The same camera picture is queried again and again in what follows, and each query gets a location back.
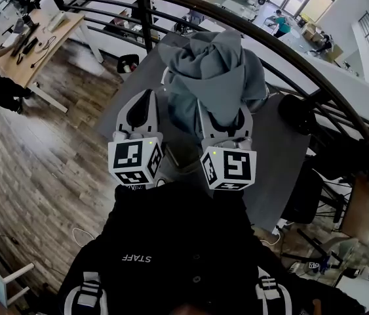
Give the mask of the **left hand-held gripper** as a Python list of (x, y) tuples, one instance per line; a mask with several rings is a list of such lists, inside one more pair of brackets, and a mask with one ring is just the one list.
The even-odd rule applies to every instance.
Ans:
[[(158, 126), (157, 97), (151, 89), (132, 97), (120, 110), (116, 122), (117, 131), (113, 134), (113, 141), (108, 144), (108, 171), (119, 184), (155, 184), (163, 158), (163, 134), (158, 132)], [(150, 135), (125, 133), (136, 129)]]

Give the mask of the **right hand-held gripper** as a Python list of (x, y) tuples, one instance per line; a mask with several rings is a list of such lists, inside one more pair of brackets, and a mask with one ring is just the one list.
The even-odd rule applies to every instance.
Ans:
[(239, 108), (234, 120), (222, 127), (220, 136), (214, 128), (214, 117), (197, 101), (203, 140), (201, 165), (211, 190), (243, 190), (255, 183), (257, 152), (252, 150), (252, 114)]

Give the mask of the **grey hooded garment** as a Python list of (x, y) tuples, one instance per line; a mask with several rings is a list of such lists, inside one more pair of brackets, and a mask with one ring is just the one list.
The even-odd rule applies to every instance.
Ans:
[(241, 41), (235, 30), (201, 31), (190, 35), (183, 47), (158, 46), (161, 60), (168, 67), (168, 114), (181, 131), (203, 137), (198, 104), (218, 125), (231, 127), (237, 123), (242, 101), (268, 96), (262, 63), (243, 48)]

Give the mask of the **person's left forearm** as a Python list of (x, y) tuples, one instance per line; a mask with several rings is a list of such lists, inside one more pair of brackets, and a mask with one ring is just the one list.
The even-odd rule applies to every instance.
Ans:
[(101, 237), (124, 246), (141, 247), (146, 240), (145, 227), (151, 215), (149, 200), (155, 188), (118, 185), (114, 191), (115, 204), (103, 227)]

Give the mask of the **person's right forearm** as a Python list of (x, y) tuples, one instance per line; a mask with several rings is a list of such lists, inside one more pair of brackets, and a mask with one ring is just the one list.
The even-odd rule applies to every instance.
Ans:
[(221, 223), (230, 241), (243, 248), (258, 248), (263, 244), (251, 227), (243, 196), (244, 190), (215, 190), (213, 200), (219, 207)]

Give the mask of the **black waste bin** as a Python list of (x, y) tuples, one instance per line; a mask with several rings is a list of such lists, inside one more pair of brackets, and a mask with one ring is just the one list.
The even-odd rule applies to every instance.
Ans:
[(126, 54), (118, 59), (117, 72), (119, 74), (132, 73), (139, 65), (140, 57), (137, 54)]

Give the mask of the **black round bag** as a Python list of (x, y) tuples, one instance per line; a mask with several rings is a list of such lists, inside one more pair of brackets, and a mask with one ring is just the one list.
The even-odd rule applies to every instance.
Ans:
[(278, 105), (280, 117), (293, 130), (302, 135), (311, 135), (317, 126), (315, 115), (310, 107), (298, 97), (287, 94)]

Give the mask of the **black chair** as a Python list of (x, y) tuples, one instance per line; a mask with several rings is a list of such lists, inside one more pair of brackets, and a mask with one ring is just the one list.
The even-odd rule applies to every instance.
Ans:
[(321, 147), (304, 161), (296, 185), (281, 218), (290, 222), (310, 224), (316, 216), (340, 221), (345, 198), (342, 194), (322, 194), (325, 180), (353, 179), (369, 172), (369, 143), (353, 138), (337, 138)]

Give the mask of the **light wooden desk white legs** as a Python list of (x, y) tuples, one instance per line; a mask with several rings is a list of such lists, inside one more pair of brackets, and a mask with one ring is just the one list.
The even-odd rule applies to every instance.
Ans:
[(47, 18), (43, 11), (33, 10), (29, 16), (32, 21), (39, 27), (31, 34), (36, 37), (42, 45), (49, 43), (48, 49), (43, 49), (41, 52), (31, 51), (24, 56), (22, 61), (17, 64), (17, 57), (10, 53), (0, 58), (0, 72), (11, 78), (14, 82), (22, 87), (31, 89), (37, 96), (46, 100), (49, 104), (66, 113), (68, 109), (53, 99), (49, 94), (42, 91), (35, 85), (36, 79), (41, 73), (45, 65), (51, 60), (56, 51), (66, 42), (72, 33), (80, 29), (83, 38), (90, 47), (93, 55), (98, 63), (104, 61), (96, 42), (93, 40), (90, 31), (85, 22), (85, 16), (82, 14), (67, 12), (67, 18), (54, 30), (47, 29)]

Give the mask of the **person's black jacket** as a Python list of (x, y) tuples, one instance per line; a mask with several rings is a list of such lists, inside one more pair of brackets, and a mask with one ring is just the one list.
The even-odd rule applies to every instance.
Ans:
[(264, 245), (233, 244), (213, 195), (170, 182), (149, 203), (141, 247), (99, 235), (80, 250), (57, 315), (299, 315), (280, 260)]

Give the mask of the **white laptop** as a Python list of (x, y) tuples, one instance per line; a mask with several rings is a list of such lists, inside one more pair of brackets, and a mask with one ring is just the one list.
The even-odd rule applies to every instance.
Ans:
[(55, 0), (40, 0), (39, 5), (48, 20), (47, 30), (50, 33), (67, 19), (65, 12), (59, 9)]

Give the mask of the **brown wooden board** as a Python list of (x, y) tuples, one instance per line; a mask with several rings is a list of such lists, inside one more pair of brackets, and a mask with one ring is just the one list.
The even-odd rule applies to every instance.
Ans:
[(369, 182), (364, 175), (355, 179), (340, 230), (364, 245), (369, 244)]

